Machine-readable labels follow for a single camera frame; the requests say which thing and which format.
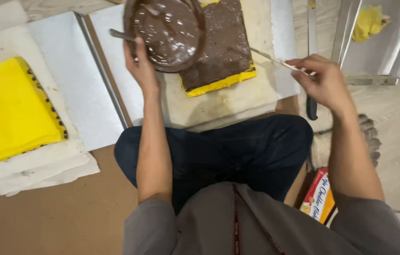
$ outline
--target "floor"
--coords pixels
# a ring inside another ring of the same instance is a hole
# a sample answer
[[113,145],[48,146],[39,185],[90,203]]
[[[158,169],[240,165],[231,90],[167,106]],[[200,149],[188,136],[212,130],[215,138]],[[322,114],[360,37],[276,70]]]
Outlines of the floor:
[[[75,10],[90,13],[112,6],[105,0],[20,0],[31,20]],[[317,0],[318,51],[331,55],[340,0]],[[307,7],[293,0],[298,56],[307,55]],[[387,202],[400,211],[400,84],[351,87],[359,111],[376,122],[383,145],[378,173]],[[296,113],[298,98],[278,103],[278,113]],[[316,122],[315,130],[329,122]],[[101,173],[56,187],[0,196],[0,254],[119,254],[124,219],[136,207],[136,189],[121,173],[113,146],[93,153]],[[305,177],[300,173],[297,189]],[[297,190],[287,198],[294,204]]]

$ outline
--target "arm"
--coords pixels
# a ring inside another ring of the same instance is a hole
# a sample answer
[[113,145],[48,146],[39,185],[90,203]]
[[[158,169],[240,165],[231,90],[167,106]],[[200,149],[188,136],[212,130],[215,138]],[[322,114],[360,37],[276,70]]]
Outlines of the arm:
[[317,74],[293,72],[306,93],[333,114],[333,138],[329,157],[329,180],[333,191],[384,201],[377,172],[368,157],[367,144],[359,128],[357,110],[345,85],[340,67],[318,55],[287,61]]
[[142,38],[136,38],[136,62],[124,42],[126,68],[140,85],[144,99],[143,126],[137,162],[138,203],[151,199],[171,203],[172,163],[161,108],[161,85],[146,56]]

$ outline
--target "hand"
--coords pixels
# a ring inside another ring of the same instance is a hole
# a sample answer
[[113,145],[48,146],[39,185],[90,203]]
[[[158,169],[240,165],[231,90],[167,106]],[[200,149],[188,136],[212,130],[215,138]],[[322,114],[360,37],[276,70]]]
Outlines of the hand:
[[144,99],[152,96],[159,97],[161,94],[161,85],[156,78],[153,65],[146,56],[146,46],[142,38],[135,38],[135,47],[138,62],[134,60],[129,45],[127,45],[126,40],[124,40],[126,68],[142,89]]
[[339,115],[356,111],[337,62],[319,55],[312,55],[305,59],[289,60],[287,64],[296,66],[298,69],[304,68],[306,73],[317,73],[310,76],[300,71],[293,71],[292,76],[301,84],[307,95],[318,103]]

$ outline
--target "gray shirt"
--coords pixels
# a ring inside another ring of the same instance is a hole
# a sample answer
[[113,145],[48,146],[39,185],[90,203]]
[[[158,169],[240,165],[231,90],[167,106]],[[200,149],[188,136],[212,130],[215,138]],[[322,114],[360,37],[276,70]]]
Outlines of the gray shirt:
[[[265,193],[237,188],[250,207],[237,199],[245,255],[277,254],[257,220],[287,255],[400,254],[400,222],[381,201],[334,194],[341,210],[328,229]],[[123,254],[232,254],[234,208],[232,183],[203,188],[177,217],[169,202],[149,200],[125,222]]]

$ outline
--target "chocolate spread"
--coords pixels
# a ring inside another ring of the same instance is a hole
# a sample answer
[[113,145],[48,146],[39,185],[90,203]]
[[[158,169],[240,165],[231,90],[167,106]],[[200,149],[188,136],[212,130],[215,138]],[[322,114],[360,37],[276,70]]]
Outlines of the chocolate spread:
[[187,92],[250,68],[250,47],[239,0],[221,0],[203,8],[206,43],[200,58],[180,72]]
[[[151,0],[137,1],[137,4],[133,16],[134,31],[145,40],[151,61],[176,66],[194,55],[202,32],[190,2]],[[152,14],[142,4],[158,14]]]

